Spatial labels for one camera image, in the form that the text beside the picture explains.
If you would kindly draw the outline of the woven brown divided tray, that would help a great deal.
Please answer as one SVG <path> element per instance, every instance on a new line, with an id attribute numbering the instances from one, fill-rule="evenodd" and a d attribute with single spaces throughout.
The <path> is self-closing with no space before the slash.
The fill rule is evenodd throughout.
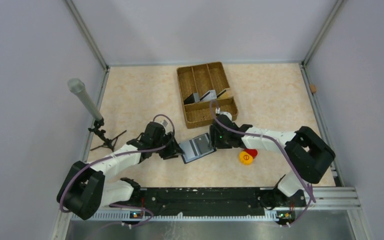
<path id="1" fill-rule="evenodd" d="M 176 69 L 184 121 L 187 129 L 208 126 L 213 118 L 210 101 L 237 119 L 239 110 L 220 61 L 181 66 Z"/>

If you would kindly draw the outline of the navy blue card holder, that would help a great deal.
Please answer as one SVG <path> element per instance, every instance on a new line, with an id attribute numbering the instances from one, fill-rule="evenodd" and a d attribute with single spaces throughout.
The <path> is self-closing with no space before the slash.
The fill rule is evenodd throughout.
<path id="1" fill-rule="evenodd" d="M 179 146 L 183 150 L 181 157 L 184 164 L 189 164 L 217 151 L 216 148 L 211 145 L 209 133 L 185 140 L 181 142 Z"/>

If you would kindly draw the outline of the silver striped credit card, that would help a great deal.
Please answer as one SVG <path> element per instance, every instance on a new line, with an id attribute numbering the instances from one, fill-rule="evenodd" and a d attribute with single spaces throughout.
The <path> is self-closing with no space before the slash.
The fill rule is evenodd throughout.
<path id="1" fill-rule="evenodd" d="M 185 164 L 188 164 L 198 158 L 198 151 L 192 139 L 183 141 L 179 145 L 183 150 L 182 159 Z"/>

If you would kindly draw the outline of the dark grey credit card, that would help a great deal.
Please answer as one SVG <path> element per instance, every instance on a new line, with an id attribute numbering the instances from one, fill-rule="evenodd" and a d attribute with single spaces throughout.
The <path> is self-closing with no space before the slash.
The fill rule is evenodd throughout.
<path id="1" fill-rule="evenodd" d="M 200 97 L 197 92 L 191 93 L 184 101 L 184 105 L 195 104 L 200 102 Z"/>

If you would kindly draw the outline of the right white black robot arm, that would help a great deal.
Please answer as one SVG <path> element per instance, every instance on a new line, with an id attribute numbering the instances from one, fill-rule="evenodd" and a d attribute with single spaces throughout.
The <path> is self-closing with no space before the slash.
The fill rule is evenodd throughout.
<path id="1" fill-rule="evenodd" d="M 273 187 L 273 200 L 279 206 L 287 206 L 299 190 L 315 202 L 312 185 L 321 181 L 336 157 L 334 150 L 308 126 L 275 131 L 251 124 L 237 126 L 220 115 L 210 125 L 209 136 L 215 149 L 265 150 L 283 155 L 291 170 Z"/>

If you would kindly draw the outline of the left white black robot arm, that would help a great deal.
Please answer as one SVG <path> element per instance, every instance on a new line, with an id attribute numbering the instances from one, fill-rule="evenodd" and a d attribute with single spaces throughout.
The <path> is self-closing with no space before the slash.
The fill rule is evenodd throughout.
<path id="1" fill-rule="evenodd" d="M 154 153 L 163 160 L 176 158 L 184 151 L 162 122 L 151 121 L 138 137 L 115 152 L 94 162 L 75 162 L 69 169 L 56 200 L 63 213 L 89 219 L 102 206 L 124 202 L 134 207 L 140 202 L 139 185 L 132 179 L 108 181 L 123 170 L 138 165 Z"/>

